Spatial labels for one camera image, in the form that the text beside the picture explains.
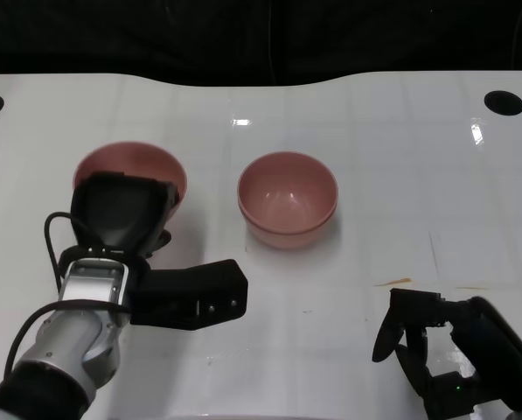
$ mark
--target bowl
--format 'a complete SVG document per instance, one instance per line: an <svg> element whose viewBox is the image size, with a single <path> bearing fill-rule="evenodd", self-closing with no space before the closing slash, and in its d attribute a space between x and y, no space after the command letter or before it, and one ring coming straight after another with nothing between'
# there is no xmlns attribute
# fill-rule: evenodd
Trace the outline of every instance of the bowl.
<svg viewBox="0 0 522 420"><path fill-rule="evenodd" d="M169 213L175 214L187 189L183 166L170 153L152 144L126 142L112 143L94 150L78 165L73 187L94 172L124 172L125 175L170 181L177 187L179 202Z"/></svg>
<svg viewBox="0 0 522 420"><path fill-rule="evenodd" d="M257 239L292 249L316 241L338 203L332 172L311 156L294 151L259 157L241 174L238 204Z"/></svg>

